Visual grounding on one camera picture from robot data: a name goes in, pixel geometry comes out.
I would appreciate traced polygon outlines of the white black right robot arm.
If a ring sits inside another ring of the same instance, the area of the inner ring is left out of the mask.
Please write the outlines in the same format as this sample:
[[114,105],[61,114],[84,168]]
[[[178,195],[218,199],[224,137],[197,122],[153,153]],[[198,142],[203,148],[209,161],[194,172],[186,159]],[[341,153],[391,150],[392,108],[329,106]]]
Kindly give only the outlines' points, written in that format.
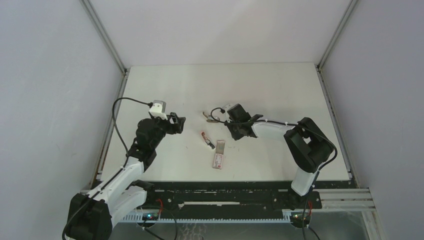
[[338,155],[335,144],[329,140],[309,117],[296,123],[280,122],[264,118],[261,114],[250,115],[241,104],[228,104],[219,111],[225,115],[223,124],[234,140],[243,137],[267,138],[285,142],[297,165],[291,183],[289,203],[302,208],[309,201],[322,168]]

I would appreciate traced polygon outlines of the red white staples box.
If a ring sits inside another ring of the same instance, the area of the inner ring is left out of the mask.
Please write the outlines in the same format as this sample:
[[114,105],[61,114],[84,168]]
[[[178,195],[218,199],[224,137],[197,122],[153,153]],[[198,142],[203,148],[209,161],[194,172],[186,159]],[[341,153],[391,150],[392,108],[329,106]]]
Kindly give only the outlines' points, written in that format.
[[225,151],[225,141],[224,140],[218,140],[215,146],[215,155],[212,163],[212,168],[221,170],[223,167],[223,161],[224,161],[224,151]]

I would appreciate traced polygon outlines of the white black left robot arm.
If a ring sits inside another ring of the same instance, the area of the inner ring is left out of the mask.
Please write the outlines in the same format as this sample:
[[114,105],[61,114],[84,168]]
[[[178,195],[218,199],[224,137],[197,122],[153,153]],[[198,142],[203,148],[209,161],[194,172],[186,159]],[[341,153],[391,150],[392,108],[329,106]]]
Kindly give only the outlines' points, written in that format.
[[156,158],[156,148],[163,138],[181,134],[185,121],[174,112],[140,120],[124,164],[88,193],[77,193],[71,199],[62,239],[107,240],[117,223],[133,209],[153,207],[157,196],[149,190],[151,184],[140,178]]

